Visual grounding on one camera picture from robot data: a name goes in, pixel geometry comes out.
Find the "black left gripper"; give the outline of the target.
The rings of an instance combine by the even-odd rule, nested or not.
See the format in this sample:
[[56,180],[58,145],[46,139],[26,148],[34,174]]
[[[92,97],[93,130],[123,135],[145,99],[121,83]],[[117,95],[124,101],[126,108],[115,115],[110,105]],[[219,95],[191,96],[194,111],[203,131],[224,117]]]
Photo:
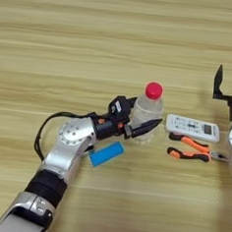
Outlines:
[[[137,97],[128,98],[128,101],[133,108],[136,103]],[[96,138],[98,141],[108,139],[114,136],[122,136],[124,131],[124,126],[130,122],[130,118],[117,117],[115,115],[110,115],[109,113],[104,114],[100,117],[95,117],[93,124],[96,131]],[[132,129],[132,138],[137,138],[144,134],[149,133],[155,127],[157,127],[162,122],[162,119],[153,119],[140,124],[136,129]]]

